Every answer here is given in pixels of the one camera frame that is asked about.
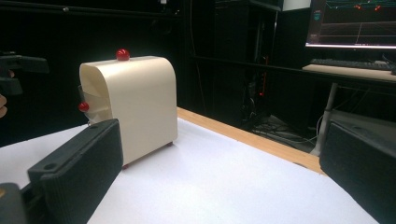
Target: computer monitor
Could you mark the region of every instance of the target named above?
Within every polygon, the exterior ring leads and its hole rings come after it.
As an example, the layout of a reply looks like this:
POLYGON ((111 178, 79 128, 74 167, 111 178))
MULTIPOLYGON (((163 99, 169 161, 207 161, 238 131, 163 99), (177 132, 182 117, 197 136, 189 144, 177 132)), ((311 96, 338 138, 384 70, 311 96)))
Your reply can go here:
POLYGON ((396 50, 393 0, 312 0, 307 47, 396 50))

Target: red sphere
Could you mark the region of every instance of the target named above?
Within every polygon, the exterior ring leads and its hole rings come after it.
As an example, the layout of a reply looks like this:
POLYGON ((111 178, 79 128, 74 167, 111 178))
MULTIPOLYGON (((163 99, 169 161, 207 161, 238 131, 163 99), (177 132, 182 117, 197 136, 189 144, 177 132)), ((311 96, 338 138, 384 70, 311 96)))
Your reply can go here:
POLYGON ((129 61, 129 52, 126 49, 119 49, 116 52, 116 57, 118 61, 129 61))
POLYGON ((87 104, 87 102, 82 102, 81 104, 78 105, 78 109, 81 112, 87 112, 90 109, 90 106, 87 104))

